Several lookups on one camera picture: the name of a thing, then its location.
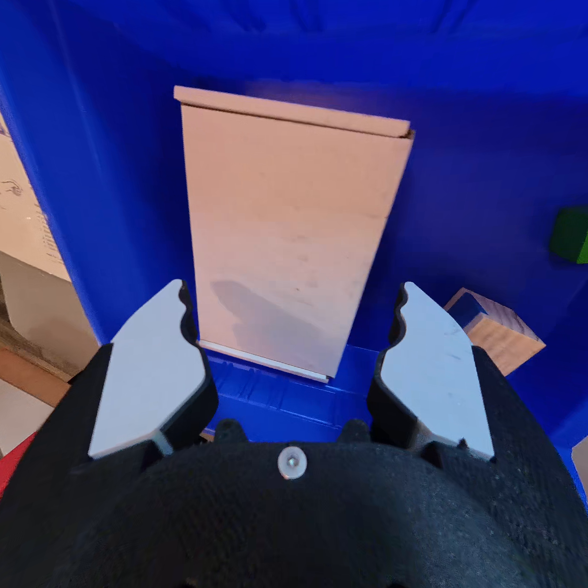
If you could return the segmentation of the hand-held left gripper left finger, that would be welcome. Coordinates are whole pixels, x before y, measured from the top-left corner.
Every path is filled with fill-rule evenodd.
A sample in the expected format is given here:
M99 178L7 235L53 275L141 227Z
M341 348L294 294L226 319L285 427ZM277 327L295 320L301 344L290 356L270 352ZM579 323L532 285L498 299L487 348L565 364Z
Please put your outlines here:
M186 282L174 279L114 335L91 459L142 442L152 442L162 456L204 442L218 393L193 310Z

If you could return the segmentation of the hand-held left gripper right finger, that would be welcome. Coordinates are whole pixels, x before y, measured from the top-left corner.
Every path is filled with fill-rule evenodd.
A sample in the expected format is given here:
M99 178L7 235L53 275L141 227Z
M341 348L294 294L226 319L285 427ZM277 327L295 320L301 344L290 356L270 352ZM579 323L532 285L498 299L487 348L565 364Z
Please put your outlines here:
M419 453L437 442L495 457L472 343L413 282L400 286L366 403L376 443Z

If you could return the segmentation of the white cardboard mailer box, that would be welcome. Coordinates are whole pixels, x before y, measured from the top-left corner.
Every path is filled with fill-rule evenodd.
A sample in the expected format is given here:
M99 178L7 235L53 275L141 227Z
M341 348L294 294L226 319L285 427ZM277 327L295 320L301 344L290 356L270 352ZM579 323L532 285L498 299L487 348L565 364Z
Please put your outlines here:
M336 376L410 122L175 86L201 345Z

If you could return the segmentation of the blue plastic bin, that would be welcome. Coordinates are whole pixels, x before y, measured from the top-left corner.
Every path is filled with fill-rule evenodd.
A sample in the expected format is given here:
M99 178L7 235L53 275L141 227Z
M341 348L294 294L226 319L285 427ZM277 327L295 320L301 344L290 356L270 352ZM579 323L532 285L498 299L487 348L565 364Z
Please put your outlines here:
M101 343L174 278L196 296L176 85L415 131L337 377L210 353L211 427L333 440L369 418L400 283L466 287L546 343L509 381L580 483L587 266L548 243L587 205L587 1L1 1L1 112Z

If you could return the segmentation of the wooden block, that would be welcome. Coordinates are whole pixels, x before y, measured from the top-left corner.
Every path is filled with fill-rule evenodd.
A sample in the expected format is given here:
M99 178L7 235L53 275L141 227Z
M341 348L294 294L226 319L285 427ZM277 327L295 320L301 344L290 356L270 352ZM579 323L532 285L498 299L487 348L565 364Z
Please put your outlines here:
M461 288L444 309L504 376L546 347L515 311L471 290Z

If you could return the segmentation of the red orange object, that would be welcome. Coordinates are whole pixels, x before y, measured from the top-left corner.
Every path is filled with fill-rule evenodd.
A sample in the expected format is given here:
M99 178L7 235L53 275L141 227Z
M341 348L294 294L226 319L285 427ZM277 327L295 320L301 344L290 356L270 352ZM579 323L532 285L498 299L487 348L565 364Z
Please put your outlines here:
M31 435L29 435L17 447L12 449L11 452L9 452L6 456L1 458L1 498L3 497L10 480L17 469L20 460L27 451L28 447L32 444L32 441L35 438L36 434L37 432L34 432Z

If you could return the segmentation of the green cube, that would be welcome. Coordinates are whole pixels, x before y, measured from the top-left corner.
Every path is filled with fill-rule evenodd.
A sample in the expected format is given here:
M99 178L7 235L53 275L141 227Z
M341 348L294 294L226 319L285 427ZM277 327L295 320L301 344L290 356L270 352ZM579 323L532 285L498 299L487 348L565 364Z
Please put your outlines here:
M577 265L587 264L587 205L558 211L548 249Z

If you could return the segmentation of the white printed sheet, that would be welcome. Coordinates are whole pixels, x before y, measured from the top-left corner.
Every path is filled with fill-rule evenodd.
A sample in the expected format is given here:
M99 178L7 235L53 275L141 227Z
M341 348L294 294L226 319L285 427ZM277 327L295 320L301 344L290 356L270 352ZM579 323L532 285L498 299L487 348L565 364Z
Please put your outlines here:
M1 252L71 282L25 168L1 118Z

